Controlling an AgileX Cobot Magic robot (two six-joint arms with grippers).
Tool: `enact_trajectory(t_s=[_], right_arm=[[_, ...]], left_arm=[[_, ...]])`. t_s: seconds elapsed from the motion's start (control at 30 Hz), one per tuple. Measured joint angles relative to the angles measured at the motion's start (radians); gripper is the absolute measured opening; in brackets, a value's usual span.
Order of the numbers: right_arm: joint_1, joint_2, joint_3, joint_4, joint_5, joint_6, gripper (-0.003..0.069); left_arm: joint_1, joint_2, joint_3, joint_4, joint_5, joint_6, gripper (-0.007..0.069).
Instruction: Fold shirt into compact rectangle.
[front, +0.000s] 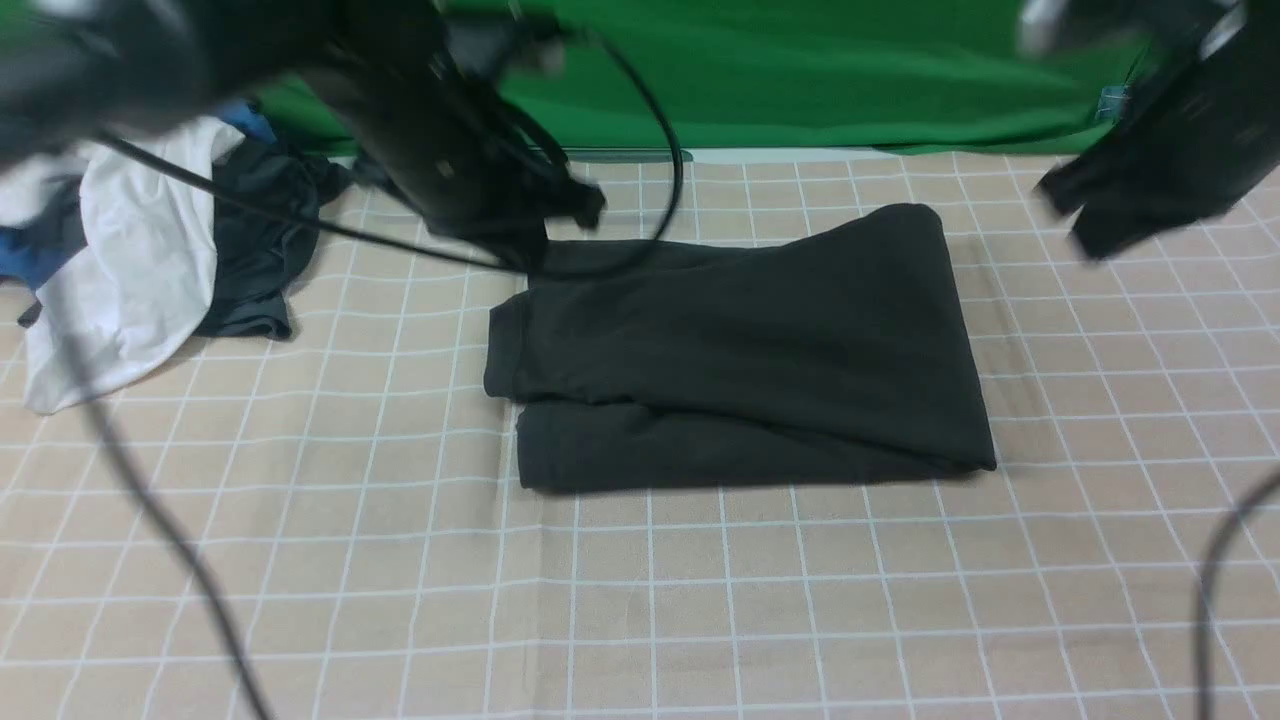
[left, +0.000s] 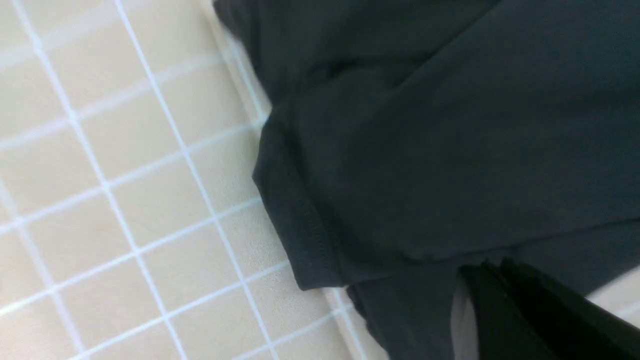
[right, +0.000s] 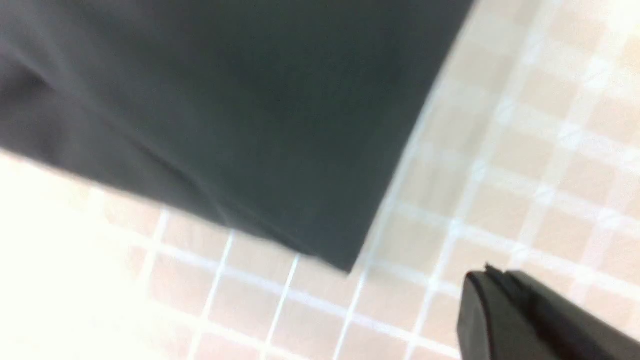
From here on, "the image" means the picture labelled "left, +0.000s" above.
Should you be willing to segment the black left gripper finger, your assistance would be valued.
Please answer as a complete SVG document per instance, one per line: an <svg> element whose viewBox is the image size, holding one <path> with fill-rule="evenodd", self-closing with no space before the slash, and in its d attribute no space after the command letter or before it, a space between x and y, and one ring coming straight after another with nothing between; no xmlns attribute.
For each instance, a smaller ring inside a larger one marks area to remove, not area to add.
<svg viewBox="0 0 640 360"><path fill-rule="evenodd" d="M546 273L504 259L458 269L455 360L637 360L637 327Z"/></svg>

